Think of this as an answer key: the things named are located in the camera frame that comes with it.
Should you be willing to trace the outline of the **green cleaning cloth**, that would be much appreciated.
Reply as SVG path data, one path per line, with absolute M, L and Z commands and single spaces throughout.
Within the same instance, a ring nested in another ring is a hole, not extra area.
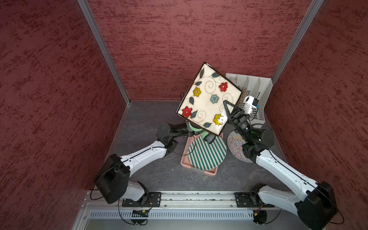
M 207 132 L 206 130 L 202 129 L 201 127 L 198 127 L 198 126 L 195 126 L 193 124 L 191 124 L 191 128 L 194 130 L 194 131 L 198 131 L 198 135 L 201 136 L 203 138 L 203 135 L 206 134 L 206 133 L 209 133 Z

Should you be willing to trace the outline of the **green striped round plate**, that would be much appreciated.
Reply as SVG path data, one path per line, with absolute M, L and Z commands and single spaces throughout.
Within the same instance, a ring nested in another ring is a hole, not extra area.
M 189 146 L 189 162 L 197 169 L 209 171 L 217 168 L 225 159 L 227 147 L 221 137 L 208 144 L 200 136 Z

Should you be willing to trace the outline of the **multicolour speckled round plate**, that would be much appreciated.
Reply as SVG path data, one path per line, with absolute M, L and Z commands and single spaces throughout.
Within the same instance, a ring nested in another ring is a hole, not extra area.
M 227 138 L 227 146 L 230 152 L 236 157 L 238 160 L 245 163 L 252 163 L 252 161 L 246 158 L 242 151 L 242 145 L 245 144 L 245 141 L 242 139 L 241 135 L 235 131 L 232 131 Z

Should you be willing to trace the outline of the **square floral cream plate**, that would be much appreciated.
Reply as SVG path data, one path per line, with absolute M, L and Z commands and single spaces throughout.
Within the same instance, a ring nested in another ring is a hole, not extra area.
M 228 118 L 223 102 L 236 104 L 241 89 L 208 63 L 203 63 L 176 111 L 191 124 L 220 135 Z

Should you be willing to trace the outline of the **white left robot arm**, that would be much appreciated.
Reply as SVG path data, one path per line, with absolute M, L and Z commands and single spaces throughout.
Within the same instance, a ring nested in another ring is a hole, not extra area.
M 128 155 L 112 154 L 107 157 L 94 179 L 94 184 L 107 204 L 128 199 L 143 207 L 149 203 L 149 191 L 141 182 L 130 181 L 130 177 L 151 162 L 174 152 L 178 145 L 175 138 L 200 134 L 205 135 L 205 141 L 209 144 L 212 144 L 216 137 L 189 122 L 178 125 L 160 124 L 156 133 L 157 140 L 151 145 Z

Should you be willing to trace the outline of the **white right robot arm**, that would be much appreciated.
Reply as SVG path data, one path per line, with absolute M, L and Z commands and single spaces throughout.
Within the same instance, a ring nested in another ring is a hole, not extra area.
M 303 175 L 274 154 L 274 133 L 269 128 L 256 128 L 246 114 L 236 105 L 223 102 L 228 123 L 245 141 L 243 155 L 263 167 L 291 192 L 275 190 L 264 184 L 257 184 L 251 191 L 257 205 L 268 204 L 295 214 L 311 230 L 322 230 L 339 212 L 334 189 L 325 181 L 317 181 Z

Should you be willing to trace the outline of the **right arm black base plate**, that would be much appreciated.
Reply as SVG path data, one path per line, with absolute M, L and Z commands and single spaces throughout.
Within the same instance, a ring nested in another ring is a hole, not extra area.
M 256 192 L 237 192 L 234 195 L 238 208 L 260 208 L 264 205 L 264 202 Z

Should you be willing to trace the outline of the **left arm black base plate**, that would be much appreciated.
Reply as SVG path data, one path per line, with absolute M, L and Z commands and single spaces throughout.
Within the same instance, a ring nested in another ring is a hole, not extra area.
M 161 192 L 148 192 L 145 193 L 138 201 L 124 199 L 121 206 L 125 208 L 157 208 L 161 204 L 161 198 Z

